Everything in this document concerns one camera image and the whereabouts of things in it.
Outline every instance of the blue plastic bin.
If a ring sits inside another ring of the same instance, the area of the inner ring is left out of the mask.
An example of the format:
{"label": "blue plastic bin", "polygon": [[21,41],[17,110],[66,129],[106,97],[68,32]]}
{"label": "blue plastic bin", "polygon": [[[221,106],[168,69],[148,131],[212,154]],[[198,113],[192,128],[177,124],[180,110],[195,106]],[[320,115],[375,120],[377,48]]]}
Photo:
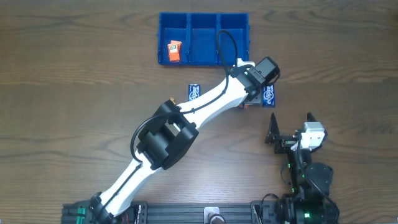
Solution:
{"label": "blue plastic bin", "polygon": [[[238,57],[249,60],[249,15],[247,13],[161,12],[157,58],[161,65],[222,65],[216,48],[216,34],[225,29],[238,46]],[[181,61],[170,62],[167,44],[182,42]],[[220,47],[228,65],[234,63],[235,49],[226,34],[220,34]]]}

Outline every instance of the wood grain surface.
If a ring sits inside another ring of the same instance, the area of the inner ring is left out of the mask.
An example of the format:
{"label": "wood grain surface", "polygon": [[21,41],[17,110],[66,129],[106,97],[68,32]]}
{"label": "wood grain surface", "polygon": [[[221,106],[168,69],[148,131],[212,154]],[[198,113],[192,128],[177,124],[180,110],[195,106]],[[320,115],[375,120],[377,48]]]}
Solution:
{"label": "wood grain surface", "polygon": [[276,108],[229,110],[137,200],[250,202],[288,193],[264,144],[311,111],[329,132],[313,160],[335,171],[340,223],[398,216],[398,1],[0,0],[0,220],[60,223],[62,203],[106,190],[131,161],[137,126],[221,67],[157,63],[160,11],[248,12],[250,59],[282,71]]}

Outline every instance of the blue package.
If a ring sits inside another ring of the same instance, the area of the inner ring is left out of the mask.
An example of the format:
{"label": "blue package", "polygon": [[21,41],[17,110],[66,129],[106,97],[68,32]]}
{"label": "blue package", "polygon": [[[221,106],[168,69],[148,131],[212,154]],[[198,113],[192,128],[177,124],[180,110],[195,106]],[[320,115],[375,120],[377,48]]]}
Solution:
{"label": "blue package", "polygon": [[200,96],[200,85],[189,84],[188,86],[188,101],[194,100]]}
{"label": "blue package", "polygon": [[275,107],[275,88],[274,85],[262,87],[262,107]]}

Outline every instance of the wooden table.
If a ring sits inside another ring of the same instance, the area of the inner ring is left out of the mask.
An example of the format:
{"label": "wooden table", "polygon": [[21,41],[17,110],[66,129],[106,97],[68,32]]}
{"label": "wooden table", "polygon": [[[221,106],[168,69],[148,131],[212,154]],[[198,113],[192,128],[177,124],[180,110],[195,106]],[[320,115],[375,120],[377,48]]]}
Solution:
{"label": "wooden table", "polygon": [[250,202],[289,188],[264,144],[311,111],[329,132],[313,160],[335,171],[341,223],[396,222],[398,2],[0,1],[0,219],[59,223],[62,203],[106,190],[131,161],[132,132],[221,67],[157,63],[160,11],[248,12],[250,59],[282,71],[276,108],[229,110],[137,200]]}

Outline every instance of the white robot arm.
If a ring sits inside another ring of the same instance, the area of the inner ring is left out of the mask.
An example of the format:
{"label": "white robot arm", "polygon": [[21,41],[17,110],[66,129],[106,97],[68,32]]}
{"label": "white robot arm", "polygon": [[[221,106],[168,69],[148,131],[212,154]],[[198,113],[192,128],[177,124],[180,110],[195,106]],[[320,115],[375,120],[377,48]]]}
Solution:
{"label": "white robot arm", "polygon": [[[133,160],[112,187],[91,198],[90,205],[97,221],[111,223],[114,217],[130,207],[134,196],[152,174],[170,168],[185,155],[205,123],[244,100],[252,100],[278,74],[277,64],[269,57],[256,67],[254,62],[243,62],[239,58],[238,67],[232,68],[230,75],[204,95],[177,106],[171,101],[162,104],[154,116],[171,115],[147,124],[138,135],[141,140],[138,150],[132,152],[142,163]],[[220,95],[226,79],[228,87],[222,96],[194,113],[187,113]],[[176,136],[165,126],[166,122],[177,128],[179,133]]]}

